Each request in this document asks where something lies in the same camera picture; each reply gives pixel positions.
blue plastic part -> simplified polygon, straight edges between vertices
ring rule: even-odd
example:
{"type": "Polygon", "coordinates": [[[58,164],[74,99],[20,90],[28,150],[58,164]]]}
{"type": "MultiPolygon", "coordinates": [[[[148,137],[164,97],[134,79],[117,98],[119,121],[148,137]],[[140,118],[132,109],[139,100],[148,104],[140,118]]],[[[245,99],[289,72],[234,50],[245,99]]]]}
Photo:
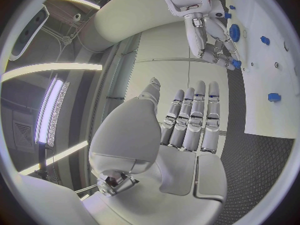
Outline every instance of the blue plastic part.
{"type": "Polygon", "coordinates": [[[278,93],[269,93],[267,95],[267,99],[270,101],[270,102],[278,102],[281,100],[281,96],[278,94],[278,93]]]}
{"type": "Polygon", "coordinates": [[[237,61],[237,60],[234,60],[232,61],[232,64],[233,66],[235,66],[236,69],[240,69],[241,66],[242,66],[242,62],[241,61],[237,61]]]}
{"type": "Polygon", "coordinates": [[[229,35],[234,42],[238,42],[241,37],[241,31],[237,24],[232,24],[229,28],[229,35]]]}
{"type": "Polygon", "coordinates": [[[231,13],[225,12],[224,18],[231,19],[231,13]]]}
{"type": "Polygon", "coordinates": [[[267,37],[262,36],[262,37],[260,38],[260,40],[261,40],[264,44],[270,45],[270,39],[268,39],[267,37]]]}

blue knob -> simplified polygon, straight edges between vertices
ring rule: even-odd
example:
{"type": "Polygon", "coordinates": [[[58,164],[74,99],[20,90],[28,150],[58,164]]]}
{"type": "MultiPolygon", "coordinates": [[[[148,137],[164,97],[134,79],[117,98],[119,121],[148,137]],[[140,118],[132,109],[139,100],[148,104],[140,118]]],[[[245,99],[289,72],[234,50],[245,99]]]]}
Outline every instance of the blue knob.
{"type": "Polygon", "coordinates": [[[237,60],[234,60],[232,61],[232,64],[233,66],[235,66],[236,69],[240,69],[241,66],[242,66],[242,62],[241,61],[237,61],[237,60]]]}
{"type": "Polygon", "coordinates": [[[231,19],[231,13],[225,12],[224,18],[231,19]]]}
{"type": "Polygon", "coordinates": [[[229,35],[234,42],[238,42],[240,40],[241,32],[240,28],[237,24],[232,24],[229,29],[229,35]]]}
{"type": "Polygon", "coordinates": [[[262,36],[262,37],[260,38],[260,40],[261,40],[264,44],[270,45],[270,39],[268,39],[267,37],[262,36]]]}
{"type": "Polygon", "coordinates": [[[278,93],[269,93],[267,95],[267,99],[270,101],[270,102],[278,102],[281,100],[281,96],[278,94],[278,93]]]}

white wall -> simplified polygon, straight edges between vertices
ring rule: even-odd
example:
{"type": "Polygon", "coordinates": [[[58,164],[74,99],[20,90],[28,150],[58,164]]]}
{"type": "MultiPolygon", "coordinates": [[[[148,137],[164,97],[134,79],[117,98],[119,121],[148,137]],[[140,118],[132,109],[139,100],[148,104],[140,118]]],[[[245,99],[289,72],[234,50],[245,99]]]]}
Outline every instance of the white wall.
{"type": "MultiPolygon", "coordinates": [[[[208,42],[214,43],[214,40],[210,37],[208,42]]],[[[192,54],[189,55],[185,24],[183,22],[174,22],[144,31],[141,35],[137,57],[128,84],[125,100],[127,101],[128,99],[138,96],[149,83],[149,80],[152,77],[156,77],[161,84],[157,120],[162,123],[177,90],[186,90],[188,88],[188,76],[190,87],[195,86],[199,80],[205,82],[206,104],[208,102],[209,83],[216,81],[220,88],[220,130],[226,131],[229,112],[229,91],[226,69],[204,62],[139,62],[141,60],[149,59],[189,57],[194,58],[192,54]]],[[[224,142],[225,139],[220,139],[219,147],[222,147],[224,142]]]]}

textured metal floor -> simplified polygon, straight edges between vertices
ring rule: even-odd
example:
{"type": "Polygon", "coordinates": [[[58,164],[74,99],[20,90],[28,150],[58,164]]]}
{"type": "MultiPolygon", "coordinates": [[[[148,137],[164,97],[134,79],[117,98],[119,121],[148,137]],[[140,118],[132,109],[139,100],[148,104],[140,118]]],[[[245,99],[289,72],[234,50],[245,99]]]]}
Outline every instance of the textured metal floor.
{"type": "MultiPolygon", "coordinates": [[[[225,7],[225,0],[220,0],[225,7]]],[[[229,116],[221,156],[228,195],[216,225],[231,225],[268,193],[282,172],[294,140],[245,134],[246,95],[242,71],[227,70],[229,116]]]]}

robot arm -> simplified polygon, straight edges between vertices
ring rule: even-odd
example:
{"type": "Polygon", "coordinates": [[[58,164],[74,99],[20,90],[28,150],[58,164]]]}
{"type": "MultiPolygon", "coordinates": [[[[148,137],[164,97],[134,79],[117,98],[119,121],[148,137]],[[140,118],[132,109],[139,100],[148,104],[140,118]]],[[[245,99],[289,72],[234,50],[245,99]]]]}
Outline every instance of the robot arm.
{"type": "Polygon", "coordinates": [[[174,16],[184,17],[190,50],[197,58],[229,70],[241,67],[240,55],[227,28],[216,18],[224,17],[219,0],[165,0],[174,16]],[[215,45],[207,44],[207,33],[216,39],[215,45]],[[231,56],[218,54],[225,46],[231,56]]]}
{"type": "Polygon", "coordinates": [[[89,162],[103,194],[114,196],[133,187],[138,181],[132,174],[155,162],[161,140],[156,118],[159,99],[160,83],[153,77],[138,97],[113,110],[95,133],[89,162]]]}

